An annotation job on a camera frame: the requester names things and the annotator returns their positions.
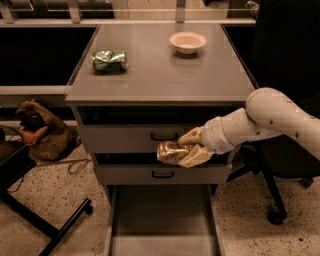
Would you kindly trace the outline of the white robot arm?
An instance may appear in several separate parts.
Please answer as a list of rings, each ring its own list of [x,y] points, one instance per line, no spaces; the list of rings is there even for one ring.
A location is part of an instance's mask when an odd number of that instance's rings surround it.
[[[232,151],[244,142],[286,135],[320,160],[320,120],[302,110],[282,92],[260,88],[252,92],[244,108],[215,117],[179,138],[179,144],[195,144],[178,162],[190,168],[214,154]]]

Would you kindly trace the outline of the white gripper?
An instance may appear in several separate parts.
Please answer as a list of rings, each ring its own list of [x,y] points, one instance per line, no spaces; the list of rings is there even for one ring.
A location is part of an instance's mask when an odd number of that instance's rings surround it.
[[[212,154],[222,155],[232,151],[235,145],[230,141],[231,129],[235,127],[232,118],[216,117],[201,128],[195,127],[178,139],[179,144],[202,144],[193,149],[178,162],[184,168],[191,168],[207,162]]]

